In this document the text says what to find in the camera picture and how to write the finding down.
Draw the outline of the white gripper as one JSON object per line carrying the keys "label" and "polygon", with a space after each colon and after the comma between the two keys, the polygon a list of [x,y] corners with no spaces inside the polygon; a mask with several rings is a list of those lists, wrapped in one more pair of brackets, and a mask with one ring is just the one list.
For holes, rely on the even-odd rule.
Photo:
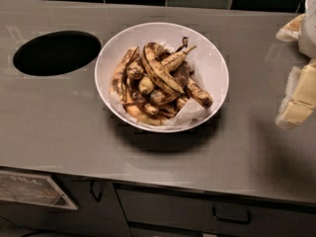
{"label": "white gripper", "polygon": [[305,1],[300,14],[276,33],[281,41],[298,41],[299,51],[310,57],[303,68],[294,66],[289,73],[276,125],[294,128],[303,124],[316,109],[316,0]]}

